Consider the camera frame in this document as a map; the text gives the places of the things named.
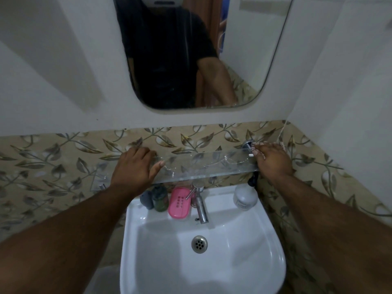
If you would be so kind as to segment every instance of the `sink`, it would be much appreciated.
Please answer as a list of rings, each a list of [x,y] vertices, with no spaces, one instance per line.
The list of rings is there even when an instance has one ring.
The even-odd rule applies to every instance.
[[[238,209],[234,189],[202,193],[207,224],[197,221],[195,208],[178,220],[134,199],[125,222],[121,293],[277,293],[286,272],[282,246],[261,203]]]

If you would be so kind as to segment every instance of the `soap dish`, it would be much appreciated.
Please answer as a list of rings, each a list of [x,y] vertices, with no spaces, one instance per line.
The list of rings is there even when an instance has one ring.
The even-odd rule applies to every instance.
[[[173,219],[184,219],[189,213],[190,199],[185,200],[190,190],[184,187],[175,187],[169,202],[169,214]]]

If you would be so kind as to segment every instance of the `bottle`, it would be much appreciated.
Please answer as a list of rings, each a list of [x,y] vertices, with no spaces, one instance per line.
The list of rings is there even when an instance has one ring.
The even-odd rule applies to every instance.
[[[159,212],[167,210],[169,207],[169,197],[167,195],[167,189],[164,185],[155,186],[151,192],[153,193],[152,200],[154,203],[154,209]]]
[[[148,210],[154,208],[153,193],[151,191],[144,191],[140,195],[140,203],[143,204]]]
[[[254,173],[247,184],[238,185],[234,190],[234,204],[242,210],[249,210],[254,207],[259,199],[255,189],[258,173]]]

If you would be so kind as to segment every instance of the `faucet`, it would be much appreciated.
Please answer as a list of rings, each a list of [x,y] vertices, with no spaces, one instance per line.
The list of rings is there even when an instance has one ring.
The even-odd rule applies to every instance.
[[[203,198],[200,195],[201,192],[204,190],[204,182],[202,179],[195,179],[192,182],[193,189],[189,192],[188,196],[185,200],[188,200],[191,197],[190,205],[197,209],[197,213],[199,215],[200,224],[208,223],[207,213],[205,212]]]

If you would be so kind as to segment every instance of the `drain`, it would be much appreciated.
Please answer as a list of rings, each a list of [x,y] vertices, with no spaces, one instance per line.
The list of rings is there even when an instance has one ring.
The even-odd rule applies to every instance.
[[[202,237],[201,235],[195,236],[192,239],[192,249],[198,253],[202,254],[207,250],[208,242],[207,239]]]

